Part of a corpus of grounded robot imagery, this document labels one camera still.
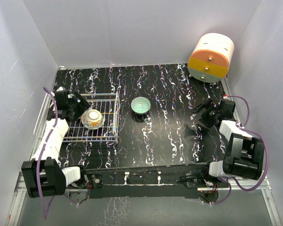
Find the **yellow floral bowl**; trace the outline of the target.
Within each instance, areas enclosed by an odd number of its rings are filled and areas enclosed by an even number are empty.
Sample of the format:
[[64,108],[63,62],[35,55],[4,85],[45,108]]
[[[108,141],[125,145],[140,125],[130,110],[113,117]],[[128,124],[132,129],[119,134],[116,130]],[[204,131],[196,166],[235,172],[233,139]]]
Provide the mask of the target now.
[[103,127],[105,122],[104,114],[96,109],[89,109],[81,116],[81,123],[87,129],[95,130]]

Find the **mint green bowl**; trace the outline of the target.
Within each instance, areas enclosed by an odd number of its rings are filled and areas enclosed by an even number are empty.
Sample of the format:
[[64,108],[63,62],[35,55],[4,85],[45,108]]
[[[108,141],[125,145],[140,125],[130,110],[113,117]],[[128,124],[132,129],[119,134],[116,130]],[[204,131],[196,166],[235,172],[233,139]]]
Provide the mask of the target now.
[[150,101],[145,97],[136,97],[131,102],[131,109],[134,113],[143,115],[146,114],[151,108]]

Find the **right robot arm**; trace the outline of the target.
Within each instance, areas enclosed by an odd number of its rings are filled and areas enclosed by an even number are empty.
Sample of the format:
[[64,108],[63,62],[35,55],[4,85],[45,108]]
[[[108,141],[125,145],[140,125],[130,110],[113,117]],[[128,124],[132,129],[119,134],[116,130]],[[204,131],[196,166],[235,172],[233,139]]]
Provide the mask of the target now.
[[201,182],[213,186],[218,177],[238,176],[258,180],[261,177],[264,144],[260,138],[241,130],[234,119],[235,102],[221,99],[215,104],[211,98],[193,108],[195,114],[201,113],[199,122],[207,128],[215,126],[228,141],[222,161],[211,162],[208,171],[201,174]]

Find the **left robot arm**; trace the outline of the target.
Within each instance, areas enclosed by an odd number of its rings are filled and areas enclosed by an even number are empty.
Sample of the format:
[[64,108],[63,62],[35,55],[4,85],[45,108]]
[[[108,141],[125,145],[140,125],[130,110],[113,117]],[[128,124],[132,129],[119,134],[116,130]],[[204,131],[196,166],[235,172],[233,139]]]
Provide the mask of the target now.
[[79,119],[90,104],[77,91],[63,87],[50,96],[54,101],[47,113],[39,147],[31,160],[23,162],[21,167],[31,198],[63,195],[69,185],[82,188],[88,182],[82,166],[74,165],[62,169],[58,164],[58,157],[70,123]]

